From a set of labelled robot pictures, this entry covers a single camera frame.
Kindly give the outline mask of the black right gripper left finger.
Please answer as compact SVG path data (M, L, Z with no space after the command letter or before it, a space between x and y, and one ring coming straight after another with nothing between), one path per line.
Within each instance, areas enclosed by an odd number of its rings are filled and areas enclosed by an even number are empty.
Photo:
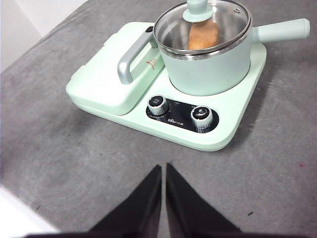
M161 166L156 165L132 193L89 231L99 238L156 238L161 210Z

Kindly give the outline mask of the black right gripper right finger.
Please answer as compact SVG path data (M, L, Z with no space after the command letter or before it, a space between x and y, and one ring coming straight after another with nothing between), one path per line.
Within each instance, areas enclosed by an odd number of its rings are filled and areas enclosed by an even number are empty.
M231 238L239 228L214 209L166 164L166 208L172 238Z

